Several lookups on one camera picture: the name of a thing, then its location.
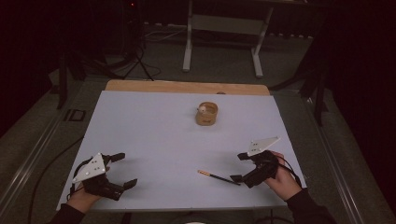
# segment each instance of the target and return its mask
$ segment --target human hand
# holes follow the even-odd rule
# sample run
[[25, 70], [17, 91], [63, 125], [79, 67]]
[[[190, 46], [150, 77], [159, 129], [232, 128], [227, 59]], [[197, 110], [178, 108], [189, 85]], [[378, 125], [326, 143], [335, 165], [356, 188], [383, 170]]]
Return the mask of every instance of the human hand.
[[101, 196], [87, 193], [81, 183], [77, 187], [76, 191], [70, 196], [67, 204], [85, 214], [101, 198]]
[[[285, 165], [285, 161], [280, 159], [283, 158], [282, 154], [274, 151], [271, 152], [277, 156], [277, 160], [279, 161], [280, 164]], [[291, 173], [285, 168], [282, 168], [280, 166], [278, 166], [277, 168], [276, 178], [275, 179], [267, 178], [266, 180], [264, 180], [264, 182], [283, 201], [286, 201], [287, 199], [291, 198], [293, 195], [295, 195], [296, 193], [302, 190], [301, 187], [295, 181], [295, 179], [291, 176]]]

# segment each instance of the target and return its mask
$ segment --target wooden cup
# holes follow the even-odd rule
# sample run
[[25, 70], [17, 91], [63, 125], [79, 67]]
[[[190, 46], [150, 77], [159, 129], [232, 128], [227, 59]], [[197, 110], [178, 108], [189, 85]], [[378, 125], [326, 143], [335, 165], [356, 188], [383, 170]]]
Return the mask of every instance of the wooden cup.
[[[205, 111], [200, 111], [199, 108], [205, 107]], [[216, 122], [218, 115], [218, 106], [212, 102], [203, 102], [199, 104], [195, 120], [197, 124], [202, 126], [210, 126]]]

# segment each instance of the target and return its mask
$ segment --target dark background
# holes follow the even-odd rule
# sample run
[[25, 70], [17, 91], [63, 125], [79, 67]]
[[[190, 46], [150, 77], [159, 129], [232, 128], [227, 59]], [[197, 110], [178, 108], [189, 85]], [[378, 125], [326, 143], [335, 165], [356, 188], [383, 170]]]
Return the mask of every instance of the dark background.
[[[48, 73], [59, 66], [60, 37], [64, 37], [60, 31], [62, 7], [77, 6], [73, 16], [76, 26], [71, 26], [75, 30], [69, 32], [80, 36], [82, 42], [77, 45], [91, 43], [85, 46], [85, 50], [92, 55], [104, 45], [103, 40], [90, 38], [97, 34], [95, 29], [100, 24], [82, 16], [90, 10], [87, 4], [84, 5], [86, 1], [69, 1], [67, 6], [60, 5], [61, 1], [3, 2], [0, 9], [0, 136], [51, 88]], [[150, 23], [185, 24], [187, 2], [146, 0], [143, 16]], [[392, 172], [396, 171], [393, 161], [396, 155], [396, 106], [393, 98], [396, 95], [396, 48], [393, 43], [396, 39], [396, 5], [394, 1], [385, 0], [335, 3], [342, 5], [343, 9], [333, 10], [320, 29], [322, 14], [307, 12], [311, 9], [280, 7], [276, 9], [269, 31], [286, 34], [286, 37], [290, 34], [315, 37], [304, 60], [314, 62], [317, 57], [329, 60], [331, 72], [326, 86], [333, 90], [334, 99], [355, 135], [378, 186], [395, 212], [396, 194], [393, 191], [396, 181], [392, 178]], [[208, 6], [200, 9], [207, 12], [210, 9]], [[220, 13], [226, 15], [230, 11], [244, 16], [247, 9], [241, 10], [230, 4]], [[248, 15], [260, 17], [260, 11], [249, 12]], [[309, 29], [298, 29], [301, 20], [317, 22], [310, 23]]]

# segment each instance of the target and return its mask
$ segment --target sleeve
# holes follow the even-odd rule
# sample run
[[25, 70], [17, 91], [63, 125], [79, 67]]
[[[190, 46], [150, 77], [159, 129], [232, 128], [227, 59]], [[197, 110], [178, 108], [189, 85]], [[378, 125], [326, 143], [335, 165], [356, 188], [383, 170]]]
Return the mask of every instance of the sleeve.
[[78, 211], [74, 207], [63, 203], [61, 209], [52, 218], [49, 224], [78, 224], [84, 218], [85, 214]]
[[334, 224], [336, 221], [326, 207], [317, 205], [308, 193], [303, 189], [286, 203], [293, 213], [295, 224]]

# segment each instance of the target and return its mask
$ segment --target metal stand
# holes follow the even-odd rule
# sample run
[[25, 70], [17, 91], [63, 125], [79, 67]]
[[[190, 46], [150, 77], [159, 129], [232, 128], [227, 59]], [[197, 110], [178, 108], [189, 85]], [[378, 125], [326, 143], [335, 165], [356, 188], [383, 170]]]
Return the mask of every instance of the metal stand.
[[190, 71], [192, 53], [191, 33], [192, 29], [197, 29], [244, 35], [257, 35], [259, 37], [259, 41], [256, 47], [251, 50], [251, 55], [256, 77], [262, 77], [262, 64], [260, 62], [259, 52], [273, 11], [273, 7], [270, 7], [267, 10], [264, 21], [197, 15], [192, 13], [192, 0], [190, 0], [187, 24], [187, 44], [184, 53], [183, 71]]

